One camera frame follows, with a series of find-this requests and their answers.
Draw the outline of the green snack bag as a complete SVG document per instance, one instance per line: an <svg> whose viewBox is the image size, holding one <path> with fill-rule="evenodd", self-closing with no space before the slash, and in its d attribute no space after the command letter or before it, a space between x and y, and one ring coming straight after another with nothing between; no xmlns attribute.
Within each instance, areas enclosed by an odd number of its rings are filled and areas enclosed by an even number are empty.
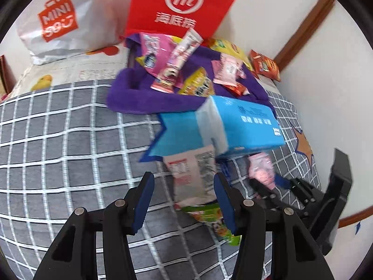
<svg viewBox="0 0 373 280"><path fill-rule="evenodd" d="M219 238L223 238L223 240L231 246L238 246L240 244L241 236L235 236L228 229L223 218L222 210L217 202L187 207L174 204L174 208L186 212L196 221L209 226Z"/></svg>

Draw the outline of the yellow crispy noodle bag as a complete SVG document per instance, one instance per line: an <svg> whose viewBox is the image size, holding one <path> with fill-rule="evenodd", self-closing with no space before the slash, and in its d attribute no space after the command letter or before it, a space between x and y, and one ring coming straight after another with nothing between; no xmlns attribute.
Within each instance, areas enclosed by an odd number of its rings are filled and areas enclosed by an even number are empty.
<svg viewBox="0 0 373 280"><path fill-rule="evenodd" d="M178 94L209 97L215 94L215 90L207 72L203 67L200 67L185 80Z"/></svg>

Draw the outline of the pink yellow candy bag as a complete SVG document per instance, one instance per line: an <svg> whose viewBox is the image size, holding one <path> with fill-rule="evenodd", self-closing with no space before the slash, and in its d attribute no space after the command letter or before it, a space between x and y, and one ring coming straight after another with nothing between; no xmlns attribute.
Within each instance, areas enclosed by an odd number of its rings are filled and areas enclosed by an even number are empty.
<svg viewBox="0 0 373 280"><path fill-rule="evenodd" d="M137 61L155 80L151 89L172 94L178 83L179 70L169 64L171 53L176 48L172 36L140 33L142 54Z"/></svg>

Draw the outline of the wooden furniture with boxes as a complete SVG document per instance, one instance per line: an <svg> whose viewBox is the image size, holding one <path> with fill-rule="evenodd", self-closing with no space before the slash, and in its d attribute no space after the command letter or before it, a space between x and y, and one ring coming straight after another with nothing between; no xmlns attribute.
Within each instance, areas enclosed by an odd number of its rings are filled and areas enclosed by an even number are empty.
<svg viewBox="0 0 373 280"><path fill-rule="evenodd" d="M12 74L4 55L1 55L1 100L3 101L7 95L11 93L16 84L16 79Z"/></svg>

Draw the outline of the red Haidilao paper bag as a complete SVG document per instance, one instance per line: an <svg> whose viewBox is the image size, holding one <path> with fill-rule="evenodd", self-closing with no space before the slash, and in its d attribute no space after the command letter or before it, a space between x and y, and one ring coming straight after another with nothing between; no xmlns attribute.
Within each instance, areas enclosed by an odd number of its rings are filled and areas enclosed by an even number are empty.
<svg viewBox="0 0 373 280"><path fill-rule="evenodd" d="M213 36L235 0L131 0L124 36L140 32L183 37L193 28Z"/></svg>

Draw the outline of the pale pink nougat packet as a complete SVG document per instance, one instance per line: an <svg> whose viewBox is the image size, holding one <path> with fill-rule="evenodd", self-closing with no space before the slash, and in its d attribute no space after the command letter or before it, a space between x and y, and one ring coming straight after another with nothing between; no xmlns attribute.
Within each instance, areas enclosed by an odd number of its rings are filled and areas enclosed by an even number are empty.
<svg viewBox="0 0 373 280"><path fill-rule="evenodd" d="M243 61L229 54L221 53L219 60L212 60L215 84L236 87L239 78L246 79Z"/></svg>

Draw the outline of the brown wooden door frame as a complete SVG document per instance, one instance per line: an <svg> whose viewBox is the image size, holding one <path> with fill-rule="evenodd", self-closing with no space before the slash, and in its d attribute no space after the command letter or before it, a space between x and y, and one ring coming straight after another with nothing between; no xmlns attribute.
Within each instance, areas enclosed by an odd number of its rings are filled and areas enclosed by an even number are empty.
<svg viewBox="0 0 373 280"><path fill-rule="evenodd" d="M297 31L290 37L274 61L280 71L284 70L295 56L303 49L313 34L322 25L335 5L335 0L318 0Z"/></svg>

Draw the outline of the long strawberry biscuit packet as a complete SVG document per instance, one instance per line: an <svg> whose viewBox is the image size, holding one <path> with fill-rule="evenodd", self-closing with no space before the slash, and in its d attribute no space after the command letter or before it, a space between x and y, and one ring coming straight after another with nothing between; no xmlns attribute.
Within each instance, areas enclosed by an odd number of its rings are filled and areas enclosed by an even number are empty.
<svg viewBox="0 0 373 280"><path fill-rule="evenodd" d="M165 67L159 72L150 88L172 94L181 69L202 42L203 38L193 28L189 28L170 53Z"/></svg>

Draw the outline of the white barcode snack packet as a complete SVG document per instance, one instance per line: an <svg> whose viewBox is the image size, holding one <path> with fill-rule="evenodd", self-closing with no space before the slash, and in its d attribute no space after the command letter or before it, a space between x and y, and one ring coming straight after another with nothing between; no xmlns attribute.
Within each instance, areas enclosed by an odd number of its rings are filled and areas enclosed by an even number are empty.
<svg viewBox="0 0 373 280"><path fill-rule="evenodd" d="M204 205L216 200L213 181L217 170L213 145L165 156L163 162L173 177L177 208Z"/></svg>

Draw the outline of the pink wafer snack packet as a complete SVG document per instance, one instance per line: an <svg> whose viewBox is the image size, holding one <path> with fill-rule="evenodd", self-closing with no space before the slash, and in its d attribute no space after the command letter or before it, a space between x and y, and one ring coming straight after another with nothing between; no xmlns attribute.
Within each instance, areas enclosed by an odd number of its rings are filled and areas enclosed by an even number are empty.
<svg viewBox="0 0 373 280"><path fill-rule="evenodd" d="M275 188L275 172L267 153L249 156L249 178L256 179L270 190Z"/></svg>

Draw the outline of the fruit print white sheet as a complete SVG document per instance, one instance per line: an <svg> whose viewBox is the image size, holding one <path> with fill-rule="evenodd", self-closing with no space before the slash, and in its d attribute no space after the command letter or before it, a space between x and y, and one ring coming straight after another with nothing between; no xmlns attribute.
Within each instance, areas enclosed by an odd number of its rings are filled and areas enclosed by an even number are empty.
<svg viewBox="0 0 373 280"><path fill-rule="evenodd" d="M127 67L128 55L129 49L119 44L43 65L33 64L21 75L9 97L72 82L113 79Z"/></svg>

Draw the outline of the white Miniso plastic bag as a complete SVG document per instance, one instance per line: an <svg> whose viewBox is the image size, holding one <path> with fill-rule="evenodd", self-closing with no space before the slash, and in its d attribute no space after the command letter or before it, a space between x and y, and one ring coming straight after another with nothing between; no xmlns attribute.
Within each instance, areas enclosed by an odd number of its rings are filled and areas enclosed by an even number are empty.
<svg viewBox="0 0 373 280"><path fill-rule="evenodd" d="M120 41L130 0L32 0L17 33L33 64L41 65Z"/></svg>

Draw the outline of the yellow chips bag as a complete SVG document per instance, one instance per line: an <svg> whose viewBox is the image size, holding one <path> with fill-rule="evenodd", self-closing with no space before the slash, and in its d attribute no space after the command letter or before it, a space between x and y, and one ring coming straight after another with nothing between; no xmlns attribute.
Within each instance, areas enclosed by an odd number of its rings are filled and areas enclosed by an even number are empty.
<svg viewBox="0 0 373 280"><path fill-rule="evenodd" d="M249 61L248 56L245 54L245 51L240 49L234 43L226 40L226 39L217 39L217 38L208 38L205 40L204 44L207 45L208 48L212 49L213 51L217 51L220 53L228 54L230 56L235 57L243 61L245 66L250 70L254 71L251 62Z"/></svg>

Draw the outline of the red small snack packet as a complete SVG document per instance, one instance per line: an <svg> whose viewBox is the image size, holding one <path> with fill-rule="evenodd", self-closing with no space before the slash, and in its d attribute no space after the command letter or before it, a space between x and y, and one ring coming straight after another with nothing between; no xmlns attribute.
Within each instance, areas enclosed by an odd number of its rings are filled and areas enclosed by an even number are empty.
<svg viewBox="0 0 373 280"><path fill-rule="evenodd" d="M250 94L248 88L239 82L236 82L234 86L224 85L224 88L236 98Z"/></svg>

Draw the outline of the blue tissue pack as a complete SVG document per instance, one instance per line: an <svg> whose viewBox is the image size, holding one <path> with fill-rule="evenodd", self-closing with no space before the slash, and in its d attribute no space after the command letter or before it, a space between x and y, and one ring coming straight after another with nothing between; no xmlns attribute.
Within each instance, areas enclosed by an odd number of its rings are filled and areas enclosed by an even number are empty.
<svg viewBox="0 0 373 280"><path fill-rule="evenodd" d="M207 146L218 159L266 152L285 144L273 110L262 104L212 95L196 110L158 115L161 131L141 162L162 161Z"/></svg>

